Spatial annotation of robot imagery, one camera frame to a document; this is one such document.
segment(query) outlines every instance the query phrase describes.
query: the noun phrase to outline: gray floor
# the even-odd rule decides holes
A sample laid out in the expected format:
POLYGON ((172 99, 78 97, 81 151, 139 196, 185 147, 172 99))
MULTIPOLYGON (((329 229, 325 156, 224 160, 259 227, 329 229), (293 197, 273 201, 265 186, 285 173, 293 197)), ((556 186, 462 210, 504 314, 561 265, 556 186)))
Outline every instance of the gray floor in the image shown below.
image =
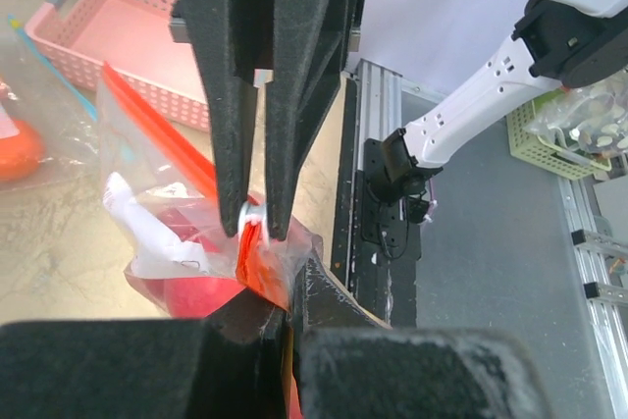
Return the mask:
MULTIPOLYGON (((425 103, 404 96, 404 122, 425 103)), ((613 417, 558 179, 510 157, 505 123, 435 178, 417 268, 420 328, 489 328, 529 351, 557 417, 613 417)))

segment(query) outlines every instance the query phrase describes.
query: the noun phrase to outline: black cable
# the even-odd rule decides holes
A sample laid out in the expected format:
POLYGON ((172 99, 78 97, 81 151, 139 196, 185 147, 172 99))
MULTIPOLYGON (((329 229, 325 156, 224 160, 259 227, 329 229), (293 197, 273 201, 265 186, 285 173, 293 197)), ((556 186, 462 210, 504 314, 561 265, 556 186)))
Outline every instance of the black cable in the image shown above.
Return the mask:
POLYGON ((380 246, 382 247, 382 251, 384 252, 384 256, 388 258, 390 261, 397 260, 403 257, 403 254, 405 254, 405 251, 408 248, 408 239, 410 238, 410 221, 407 219, 407 216, 406 216, 405 205, 406 205, 406 198, 403 197, 401 198, 401 214, 402 214, 403 219, 405 220, 405 241, 403 243, 403 250, 401 250, 401 252, 397 255, 392 255, 389 250, 388 245, 386 244, 386 237, 384 235, 384 229, 382 228, 381 219, 382 219, 382 209, 384 208, 384 205, 382 204, 382 202, 380 202, 380 222, 378 222, 377 224, 378 236, 380 240, 380 246))

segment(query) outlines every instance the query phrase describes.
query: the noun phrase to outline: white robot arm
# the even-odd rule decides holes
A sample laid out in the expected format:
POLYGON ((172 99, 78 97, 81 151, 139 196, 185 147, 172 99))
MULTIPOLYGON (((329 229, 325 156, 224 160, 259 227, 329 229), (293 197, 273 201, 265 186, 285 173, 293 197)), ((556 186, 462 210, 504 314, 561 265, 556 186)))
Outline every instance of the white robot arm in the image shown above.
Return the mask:
POLYGON ((406 125, 416 166, 436 169, 527 100, 582 86, 628 64, 628 0, 532 0, 515 32, 468 81, 406 125))

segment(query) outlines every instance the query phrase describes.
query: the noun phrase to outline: red object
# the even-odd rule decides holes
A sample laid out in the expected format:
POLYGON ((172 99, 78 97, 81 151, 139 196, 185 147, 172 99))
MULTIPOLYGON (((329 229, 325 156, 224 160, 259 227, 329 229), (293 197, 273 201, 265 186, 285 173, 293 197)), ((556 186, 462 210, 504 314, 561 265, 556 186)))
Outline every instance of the red object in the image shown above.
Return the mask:
POLYGON ((203 246, 205 252, 220 252, 218 247, 205 237, 178 209, 170 208, 157 215, 157 218, 173 230, 180 240, 198 242, 203 246))
MULTIPOLYGON (((217 203, 218 188, 214 165, 107 63, 103 66, 102 77, 120 108, 135 125, 183 173, 194 188, 209 201, 217 203)), ((258 203, 250 195, 248 201, 258 203)), ((203 239, 198 236, 205 250, 211 251, 211 248, 205 246, 203 239)), ((281 264, 272 253, 262 255, 258 250, 259 242, 260 228, 247 225, 240 240, 235 276, 243 285, 288 311, 288 286, 279 273, 281 264)))
POLYGON ((303 419, 303 414, 301 414, 301 406, 298 403, 298 389, 296 388, 296 380, 294 376, 292 376, 292 380, 290 382, 290 409, 289 409, 289 419, 303 419))
POLYGON ((164 282, 165 280, 150 280, 144 279, 142 280, 144 283, 144 287, 148 290, 148 292, 154 296, 156 299, 160 301, 164 301, 164 282))
POLYGON ((12 122, 18 134, 0 138, 0 182, 29 176, 37 170, 45 153, 43 141, 37 131, 22 120, 12 122))
POLYGON ((164 300, 174 318, 204 318, 240 293, 244 287, 232 279, 198 277, 164 281, 164 300))

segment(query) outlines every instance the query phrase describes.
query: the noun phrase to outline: white bracket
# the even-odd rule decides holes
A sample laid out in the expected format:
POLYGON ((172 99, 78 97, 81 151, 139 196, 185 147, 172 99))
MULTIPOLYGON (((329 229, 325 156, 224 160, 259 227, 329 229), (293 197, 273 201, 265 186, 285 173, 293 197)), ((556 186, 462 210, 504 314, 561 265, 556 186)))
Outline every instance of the white bracket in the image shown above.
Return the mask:
POLYGON ((560 87, 534 78, 534 59, 524 41, 508 37, 497 53, 438 106, 405 126, 405 144, 418 167, 438 168, 469 139, 523 103, 560 87))

